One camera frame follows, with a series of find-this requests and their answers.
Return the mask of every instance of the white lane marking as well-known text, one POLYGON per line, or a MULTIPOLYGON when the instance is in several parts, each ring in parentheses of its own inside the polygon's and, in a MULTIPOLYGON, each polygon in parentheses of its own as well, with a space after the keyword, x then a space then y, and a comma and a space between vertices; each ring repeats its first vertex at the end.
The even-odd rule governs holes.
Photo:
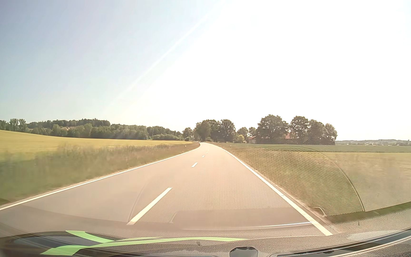
MULTIPOLYGON (((200 147, 201 147, 201 144, 199 145, 198 148, 195 148, 195 149, 193 149, 193 150, 191 150, 191 151, 194 151, 194 150, 196 150, 196 149, 199 149, 200 147)), ((180 156, 180 155, 187 154, 187 153, 189 153, 189 152, 191 152, 191 151, 188 151, 188 152, 185 152, 185 153, 182 153, 182 154, 179 154, 179 155, 171 156, 171 157, 169 157, 169 158, 166 158, 166 159, 163 159, 163 160, 160 160, 160 161, 166 161, 166 160, 168 160, 168 159, 171 159, 171 158, 174 158, 174 157, 177 157, 177 156, 180 156)), ((39 195, 39 196, 30 198, 30 199, 26 199, 26 200, 23 200, 23 201, 20 201, 20 202, 12 203, 12 204, 9 204, 9 205, 7 205, 7 206, 0 207, 0 211, 1 211, 1 210, 4 210, 4 209, 7 209, 7 208, 10 208, 10 207, 13 207, 13 206, 17 206, 17 205, 20 205, 20 204, 23 204, 23 203, 27 203, 27 202, 30 202, 30 201, 33 201, 33 200, 42 198, 42 197, 45 197, 45 196, 49 196, 49 195, 52 195, 52 194, 54 194, 54 193, 59 193, 59 192, 62 192, 62 191, 68 190, 68 189, 72 189, 72 188, 76 188, 76 187, 79 187, 79 186, 83 186, 83 185, 86 185, 86 184, 88 184, 88 183, 92 183, 92 182, 95 182, 95 181, 98 181, 98 180, 101 180, 101 179, 110 178, 110 177, 112 177, 112 176, 115 176, 115 175, 118 175, 118 174, 121 174, 121 173, 130 172, 130 171, 133 171, 133 170, 135 170, 135 169, 139 169, 139 168, 142 168, 142 167, 145 167, 145 166, 149 166, 149 165, 158 163, 158 162, 160 162, 160 161, 155 161, 155 162, 148 163, 148 164, 145 164, 145 165, 142 165, 142 166, 139 166, 139 167, 135 167, 135 168, 132 168, 132 169, 129 169, 129 170, 125 170, 125 171, 118 172, 118 173, 115 173, 115 174, 107 175, 107 176, 104 176, 104 177, 102 177, 102 178, 97 178, 97 179, 94 179, 94 180, 91 180, 91 181, 87 181, 87 182, 84 182, 84 183, 81 183, 81 184, 78 184, 78 185, 74 185, 74 186, 71 186, 71 187, 59 189, 59 190, 56 190, 56 191, 53 191, 53 192, 50 192, 50 193, 47 193, 47 194, 39 195)))
POLYGON ((142 216, 144 216, 144 214, 146 214, 158 201, 161 200, 161 198, 163 198, 163 196, 165 196, 169 190, 171 190, 172 188, 167 188, 166 190, 164 190, 164 192, 161 193, 161 195, 158 195, 157 198, 155 198, 155 200, 153 200, 151 203, 149 203, 145 208, 143 208, 136 216, 134 216, 127 225, 134 225, 134 223, 136 223, 140 218, 142 218, 142 216))
POLYGON ((266 185, 268 185, 272 190, 274 190, 279 196, 281 196, 283 198, 283 200, 285 200, 286 202, 288 202, 293 208, 295 208, 302 216, 304 216, 304 218, 306 218, 308 221, 310 221, 312 223, 312 225, 314 225, 317 229, 319 229, 325 236, 331 236, 332 233, 329 232, 329 230, 327 230, 323 225, 321 225, 320 223, 318 223, 318 221, 316 221, 315 219, 313 219, 308 213, 306 213, 301 207, 297 206, 293 201, 291 201, 291 199, 289 199, 287 196, 285 196, 284 194, 282 194, 282 192, 280 192, 280 190, 276 189, 271 183, 267 182, 267 180, 265 180, 262 176, 260 176, 258 173, 256 173, 254 170, 252 170, 252 168, 248 167, 245 163, 243 163, 243 161, 239 160, 236 156, 234 156, 233 154, 231 154, 230 152, 226 151, 225 149, 223 149, 223 151, 225 151, 226 153, 230 154, 232 157, 236 158, 236 160, 238 160, 243 166, 245 166, 248 170, 250 170, 251 172, 253 172, 253 174, 255 174, 259 179, 261 179, 266 185))

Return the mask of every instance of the house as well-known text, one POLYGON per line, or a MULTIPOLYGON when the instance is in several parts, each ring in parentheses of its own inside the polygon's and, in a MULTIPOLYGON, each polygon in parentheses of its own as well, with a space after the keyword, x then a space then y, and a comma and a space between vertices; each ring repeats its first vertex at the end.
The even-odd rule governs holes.
POLYGON ((249 137, 249 138, 247 138, 247 141, 248 141, 248 143, 256 143, 256 137, 255 136, 249 137))

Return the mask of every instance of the green field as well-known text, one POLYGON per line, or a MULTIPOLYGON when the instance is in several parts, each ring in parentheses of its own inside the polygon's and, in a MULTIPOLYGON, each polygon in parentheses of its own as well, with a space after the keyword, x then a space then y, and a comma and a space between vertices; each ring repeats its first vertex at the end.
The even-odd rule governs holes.
POLYGON ((365 211, 411 201, 410 146, 214 144, 331 215, 357 209, 346 178, 365 211))
POLYGON ((61 138, 0 130, 0 205, 198 146, 184 141, 61 138))

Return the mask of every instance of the dashed center line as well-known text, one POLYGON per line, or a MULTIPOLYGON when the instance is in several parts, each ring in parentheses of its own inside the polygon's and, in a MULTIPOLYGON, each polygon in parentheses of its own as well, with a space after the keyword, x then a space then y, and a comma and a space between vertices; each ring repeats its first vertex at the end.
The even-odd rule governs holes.
POLYGON ((165 196, 169 190, 171 190, 172 188, 167 188, 166 190, 164 190, 164 192, 161 193, 161 195, 158 195, 157 198, 155 198, 155 200, 153 200, 151 203, 149 203, 144 209, 142 209, 136 216, 134 216, 127 225, 134 225, 134 223, 136 223, 140 218, 142 218, 142 216, 144 216, 144 214, 146 214, 159 200, 161 200, 161 198, 163 198, 163 196, 165 196))

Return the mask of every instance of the road curve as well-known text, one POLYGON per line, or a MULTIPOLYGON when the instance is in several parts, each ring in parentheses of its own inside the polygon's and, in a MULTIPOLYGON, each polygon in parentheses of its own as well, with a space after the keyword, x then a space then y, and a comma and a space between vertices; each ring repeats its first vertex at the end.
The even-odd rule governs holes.
POLYGON ((201 143, 164 161, 1 209, 0 237, 65 230, 120 237, 328 235, 327 225, 289 201, 225 150, 201 143))

